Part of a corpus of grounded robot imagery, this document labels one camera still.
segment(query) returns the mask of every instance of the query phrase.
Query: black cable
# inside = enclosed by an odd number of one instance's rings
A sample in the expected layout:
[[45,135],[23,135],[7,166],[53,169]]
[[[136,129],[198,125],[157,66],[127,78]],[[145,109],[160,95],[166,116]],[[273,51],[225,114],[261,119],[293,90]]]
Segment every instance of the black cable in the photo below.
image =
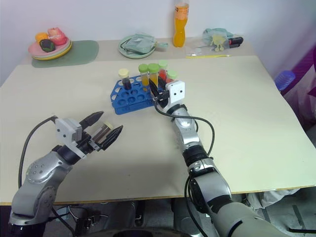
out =
[[207,234],[203,231],[202,227],[198,224],[197,220],[193,216],[193,214],[191,212],[191,209],[190,209],[190,206],[189,206],[189,200],[188,200],[188,197],[187,197],[187,189],[188,189],[189,180],[190,180],[190,177],[187,178],[186,184],[185,184],[185,187],[184,187],[184,198],[186,200],[187,209],[188,209],[188,212],[189,212],[189,215],[190,215],[191,219],[193,220],[194,224],[197,226],[198,230],[201,232],[201,234],[204,237],[207,237]]
[[86,211],[87,215],[89,214],[89,211],[87,208],[81,207],[81,206],[68,206],[68,208],[73,208],[73,209],[83,209]]
[[[70,214],[70,212],[67,212],[67,213],[59,215],[59,216],[63,217],[63,216],[67,216],[69,214]],[[50,222],[50,221],[53,221],[53,220],[56,220],[56,219],[58,219],[58,217],[56,217],[56,216],[55,217],[49,217],[47,222]]]
[[196,123],[196,132],[198,132],[198,122],[196,120],[194,120],[194,122]]
[[[57,116],[52,116],[49,117],[45,120],[43,120],[42,122],[40,122],[38,125],[36,125],[32,131],[29,133],[28,137],[25,140],[24,146],[23,146],[23,150],[22,150],[22,154],[21,154],[21,159],[20,159],[20,165],[19,165],[19,176],[18,176],[18,186],[19,188],[22,186],[22,170],[23,170],[23,163],[24,163],[24,158],[25,158],[25,153],[26,153],[26,149],[28,147],[29,141],[32,137],[32,135],[35,133],[35,131],[41,127],[43,124],[47,123],[48,121],[52,121],[53,123],[55,123],[55,120],[57,119]],[[57,212],[55,211],[54,208],[52,208],[51,210],[53,212],[53,214],[61,221],[61,223],[63,223],[72,233],[72,236],[75,236],[75,230],[66,222],[64,221],[63,218],[61,218],[61,216],[59,216],[57,214]]]
[[63,218],[61,218],[61,217],[58,215],[58,213],[55,211],[54,208],[52,208],[51,211],[52,211],[52,212],[54,213],[54,215],[61,221],[61,223],[63,223],[64,226],[67,227],[68,230],[71,231],[72,236],[75,237],[75,236],[76,236],[75,230],[74,230]]
[[70,214],[70,215],[73,218],[74,222],[77,224],[77,220],[74,218],[74,216],[72,214]]
[[29,141],[32,137],[32,135],[35,133],[35,131],[42,126],[43,124],[47,123],[48,121],[53,121],[55,122],[55,119],[57,119],[58,117],[56,116],[52,116],[49,117],[45,120],[43,120],[42,122],[40,122],[38,125],[36,125],[32,131],[30,132],[30,134],[28,135],[28,137],[25,140],[24,146],[23,146],[23,150],[22,150],[22,154],[21,154],[21,159],[20,159],[20,166],[19,166],[19,177],[18,177],[18,186],[19,188],[22,186],[22,169],[23,169],[23,163],[24,163],[24,157],[25,157],[25,152],[26,152],[26,148],[29,144]]
[[158,99],[155,100],[154,106],[155,106],[156,111],[158,113],[160,113],[161,115],[165,115],[165,116],[172,117],[172,118],[180,118],[180,119],[196,119],[196,120],[201,120],[201,121],[207,123],[212,129],[212,142],[211,142],[210,148],[207,152],[207,155],[209,156],[211,154],[211,151],[212,151],[213,145],[214,145],[214,140],[215,140],[215,130],[214,130],[213,125],[208,120],[206,120],[204,118],[200,118],[200,117],[194,117],[194,116],[169,115],[169,114],[164,113],[163,111],[159,110],[157,107],[157,103],[158,103]]

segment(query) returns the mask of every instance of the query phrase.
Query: plate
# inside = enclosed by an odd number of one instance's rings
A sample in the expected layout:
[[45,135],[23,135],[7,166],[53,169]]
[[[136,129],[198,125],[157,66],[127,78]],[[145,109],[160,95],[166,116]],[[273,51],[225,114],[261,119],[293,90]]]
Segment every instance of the plate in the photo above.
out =
[[47,57],[47,56],[51,56],[51,55],[56,55],[56,54],[64,51],[67,47],[69,47],[69,44],[70,44],[70,40],[67,38],[67,42],[65,44],[57,45],[57,46],[55,46],[54,51],[46,53],[45,51],[42,50],[42,48],[40,47],[40,45],[37,42],[34,42],[29,46],[28,51],[32,56],[35,56],[35,57]]
[[71,43],[72,43],[72,42],[69,41],[69,43],[67,44],[67,47],[64,48],[63,50],[59,50],[58,52],[55,52],[55,50],[54,50],[55,53],[53,53],[53,54],[49,54],[49,55],[46,55],[46,56],[34,56],[34,55],[32,55],[32,57],[36,57],[36,58],[50,58],[50,57],[53,57],[53,56],[55,56],[55,55],[59,55],[59,54],[61,54],[62,52],[64,52],[65,50],[67,50],[67,49],[69,48],[69,46],[70,46]]
[[126,42],[127,40],[131,39],[134,35],[132,36],[127,36],[125,38],[123,38],[119,44],[118,44],[118,51],[123,55],[125,56],[126,58],[132,58],[132,59],[140,59],[140,58],[146,58],[148,57],[149,55],[151,55],[155,48],[156,47],[153,47],[151,51],[149,51],[148,53],[145,53],[145,54],[138,54],[138,53],[130,53],[130,54],[127,54],[127,52],[125,51],[125,49],[123,49],[121,47],[121,44],[123,44],[124,42]]
[[37,60],[51,60],[51,59],[59,58],[59,57],[65,55],[66,53],[68,53],[68,51],[71,49],[71,46],[72,46],[72,42],[70,41],[69,47],[66,48],[64,51],[59,52],[59,54],[50,55],[49,57],[35,57],[35,56],[32,56],[32,58],[37,59]]
[[58,51],[54,50],[54,51],[50,52],[50,53],[52,53],[52,54],[45,55],[45,56],[32,55],[32,57],[37,57],[37,58],[48,58],[48,57],[52,57],[52,56],[58,55],[58,54],[60,54],[60,53],[64,52],[65,50],[67,50],[67,48],[69,48],[70,43],[71,43],[71,41],[69,40],[69,42],[65,44],[65,45],[66,45],[66,47],[64,47],[63,49],[60,49],[60,50],[58,50]]

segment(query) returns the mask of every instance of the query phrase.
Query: cloth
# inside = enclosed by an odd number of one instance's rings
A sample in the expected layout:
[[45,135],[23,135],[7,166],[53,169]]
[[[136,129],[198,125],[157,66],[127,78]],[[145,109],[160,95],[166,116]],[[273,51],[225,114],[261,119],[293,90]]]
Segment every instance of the cloth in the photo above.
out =
[[284,95],[304,130],[316,123],[316,72],[314,66]]
[[310,141],[312,142],[312,144],[316,148],[316,125],[314,125],[312,128],[310,128],[306,132],[306,135],[308,136],[308,138],[310,139]]
[[294,194],[299,189],[290,190],[279,190],[279,191],[268,191],[262,193],[250,193],[247,194],[248,202],[256,210],[259,208],[266,208],[278,201],[280,201],[284,196]]

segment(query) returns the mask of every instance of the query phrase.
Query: white wall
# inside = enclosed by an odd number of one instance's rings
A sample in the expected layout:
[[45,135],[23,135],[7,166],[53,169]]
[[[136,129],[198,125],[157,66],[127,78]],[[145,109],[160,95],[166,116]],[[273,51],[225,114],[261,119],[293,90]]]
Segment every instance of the white wall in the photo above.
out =
[[[27,55],[34,35],[50,27],[60,27],[72,40],[118,40],[136,31],[170,37],[173,0],[1,0],[0,18],[2,84]],[[250,40],[274,77],[316,42],[316,1],[191,0],[187,36],[217,27]]]

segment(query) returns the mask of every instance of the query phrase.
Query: beige tabletop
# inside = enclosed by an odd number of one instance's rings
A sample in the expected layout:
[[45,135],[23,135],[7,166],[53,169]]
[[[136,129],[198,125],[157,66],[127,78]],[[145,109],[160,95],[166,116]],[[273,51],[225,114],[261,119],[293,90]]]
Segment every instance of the beige tabletop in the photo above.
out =
[[[23,144],[38,122],[52,115],[81,120],[101,110],[101,120],[123,124],[124,129],[105,152],[94,152],[74,166],[56,202],[182,196],[188,174],[170,119],[153,107],[118,116],[110,101],[120,68],[135,76],[140,63],[157,59],[104,59],[40,69],[27,63],[17,66],[0,88],[1,204],[9,204],[17,191]],[[316,149],[256,56],[168,62],[186,83],[189,113],[215,127],[212,156],[233,193],[316,184]],[[208,148],[211,131],[202,122],[199,126]],[[41,127],[29,143],[23,177],[28,165],[56,144],[53,124]]]

